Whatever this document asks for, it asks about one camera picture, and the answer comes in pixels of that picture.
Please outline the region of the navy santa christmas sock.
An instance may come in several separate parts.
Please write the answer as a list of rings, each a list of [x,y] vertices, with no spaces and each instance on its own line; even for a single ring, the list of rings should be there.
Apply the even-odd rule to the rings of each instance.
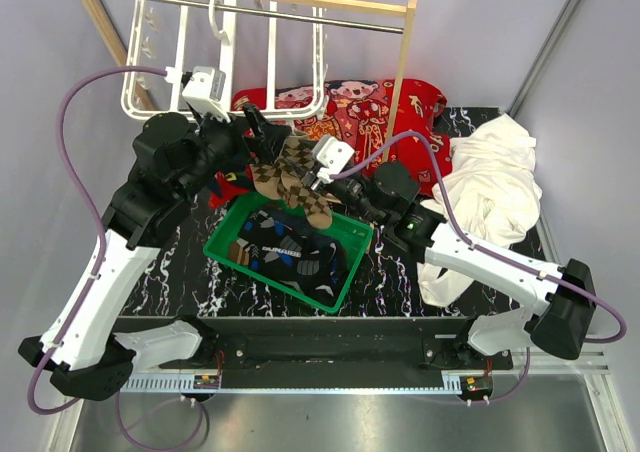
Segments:
[[[217,172],[214,178],[208,182],[207,188],[210,192],[208,205],[212,210],[255,190],[249,167],[237,171]]]

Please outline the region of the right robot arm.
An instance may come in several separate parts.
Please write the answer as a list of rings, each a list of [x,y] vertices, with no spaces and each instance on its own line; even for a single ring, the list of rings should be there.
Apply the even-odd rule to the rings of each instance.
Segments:
[[[371,178],[356,173],[321,179],[308,173],[303,182],[381,226],[387,241],[416,262],[458,272],[518,302],[515,310],[467,320],[453,346],[463,367],[532,346],[556,358],[579,358],[596,308],[586,264],[539,261],[457,232],[452,220],[421,205],[419,184],[397,162],[378,167]]]

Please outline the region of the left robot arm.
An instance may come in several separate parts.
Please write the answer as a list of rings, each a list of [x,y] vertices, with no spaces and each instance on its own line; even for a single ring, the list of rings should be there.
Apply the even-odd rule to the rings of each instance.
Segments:
[[[195,196],[230,165],[273,164],[291,135],[252,104],[228,121],[205,114],[199,124],[178,112],[148,119],[133,141],[127,181],[98,217],[96,247],[63,311],[19,355],[71,399],[103,401],[135,373],[175,361],[215,363],[216,334],[195,317],[134,333],[113,328],[147,267],[190,216]]]

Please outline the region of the white plastic clip hanger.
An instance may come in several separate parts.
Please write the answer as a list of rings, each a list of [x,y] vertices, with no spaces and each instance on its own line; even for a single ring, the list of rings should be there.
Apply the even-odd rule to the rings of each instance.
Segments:
[[[311,57],[312,84],[309,86],[292,89],[286,93],[276,90],[276,55],[277,55],[277,31],[279,20],[294,20],[293,14],[286,14],[278,10],[275,2],[267,6],[258,0],[258,6],[254,9],[246,9],[237,5],[237,0],[205,0],[197,2],[193,0],[134,0],[134,14],[131,24],[129,50],[126,64],[128,66],[141,66],[142,60],[153,60],[148,44],[148,37],[144,35],[147,30],[154,30],[156,26],[152,21],[151,4],[166,3],[179,8],[178,31],[176,39],[175,64],[170,67],[178,68],[181,72],[188,72],[185,65],[187,35],[189,32],[188,18],[191,8],[202,8],[207,11],[211,36],[219,48],[218,63],[214,66],[226,74],[226,83],[223,95],[223,104],[228,105],[230,117],[235,114],[235,106],[232,101],[232,85],[234,79],[234,63],[237,49],[236,27],[237,16],[247,14],[263,16],[268,19],[268,46],[267,46],[267,85],[265,106],[261,113],[269,120],[284,120],[292,122],[308,118],[320,118],[323,116],[329,98],[325,93],[325,74],[327,66],[324,60],[323,12],[315,7],[311,9],[309,17],[302,16],[300,22],[308,22],[312,25],[311,40],[313,52]],[[186,105],[181,97],[182,87],[170,84],[170,97],[168,110],[179,112],[181,105]]]

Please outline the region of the black blue sports sock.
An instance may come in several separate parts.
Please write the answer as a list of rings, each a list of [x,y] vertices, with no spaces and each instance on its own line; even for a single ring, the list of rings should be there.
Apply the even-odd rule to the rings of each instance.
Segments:
[[[300,276],[348,276],[346,251],[337,240],[314,231],[301,217],[269,207],[249,215],[227,258],[282,284]]]

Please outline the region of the beige argyle sock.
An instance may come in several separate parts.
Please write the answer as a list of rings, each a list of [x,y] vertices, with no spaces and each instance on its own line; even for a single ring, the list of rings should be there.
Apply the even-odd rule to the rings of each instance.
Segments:
[[[255,190],[271,200],[280,200],[290,209],[301,207],[308,223],[316,229],[332,225],[332,211],[325,197],[305,186],[302,178],[314,165],[314,141],[288,137],[274,164],[250,165]]]

